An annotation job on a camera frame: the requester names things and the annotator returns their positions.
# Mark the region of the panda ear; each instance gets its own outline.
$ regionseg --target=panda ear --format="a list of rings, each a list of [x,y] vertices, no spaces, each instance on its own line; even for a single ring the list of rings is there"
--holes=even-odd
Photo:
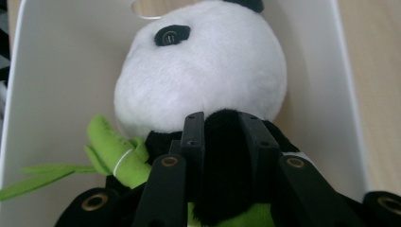
[[[224,2],[236,3],[255,12],[262,12],[264,9],[262,0],[224,0]]]

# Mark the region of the black fabric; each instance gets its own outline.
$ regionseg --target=black fabric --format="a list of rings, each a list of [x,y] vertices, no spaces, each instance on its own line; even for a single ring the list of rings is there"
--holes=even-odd
[[[262,12],[265,9],[262,0],[224,0],[224,2],[236,3],[255,12]]]
[[[204,185],[193,212],[202,225],[216,225],[252,205],[251,158],[237,112],[210,115],[204,133]]]
[[[156,33],[154,42],[157,46],[179,44],[181,41],[188,40],[189,33],[191,33],[189,26],[166,26]]]
[[[148,135],[145,146],[147,147],[149,158],[148,163],[153,164],[153,161],[164,154],[168,154],[171,146],[171,141],[181,140],[181,131],[175,131],[172,133],[159,133],[151,131]]]
[[[106,177],[106,186],[105,187],[114,189],[118,193],[118,195],[124,195],[130,191],[129,187],[124,186],[113,175],[109,175]]]

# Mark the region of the white plastic container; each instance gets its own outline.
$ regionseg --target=white plastic container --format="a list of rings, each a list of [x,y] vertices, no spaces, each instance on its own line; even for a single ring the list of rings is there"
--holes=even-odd
[[[337,1],[265,0],[263,14],[288,60],[277,122],[339,192],[369,189],[352,75]],[[149,21],[129,0],[26,0],[11,66],[0,184],[46,163],[89,165],[83,146],[95,114],[113,116],[113,88],[135,32]],[[74,175],[4,201],[0,226],[53,226],[79,193],[103,185]]]

